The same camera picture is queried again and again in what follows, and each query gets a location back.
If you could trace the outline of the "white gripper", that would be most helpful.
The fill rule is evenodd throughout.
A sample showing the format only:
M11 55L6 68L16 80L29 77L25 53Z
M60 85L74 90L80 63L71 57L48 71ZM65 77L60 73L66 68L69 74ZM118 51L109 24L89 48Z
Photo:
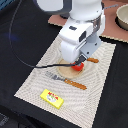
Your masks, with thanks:
M90 22L77 23L69 18L59 36L62 39L62 57L69 63L79 58L88 59L101 45L101 40L93 31L93 24Z

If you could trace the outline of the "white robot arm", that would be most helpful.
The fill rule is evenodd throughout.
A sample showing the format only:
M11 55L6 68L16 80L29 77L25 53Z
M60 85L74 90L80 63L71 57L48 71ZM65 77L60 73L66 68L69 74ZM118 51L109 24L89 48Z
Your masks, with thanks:
M44 12L69 17L59 32L65 61L80 64L101 45L105 29L102 0L33 0Z

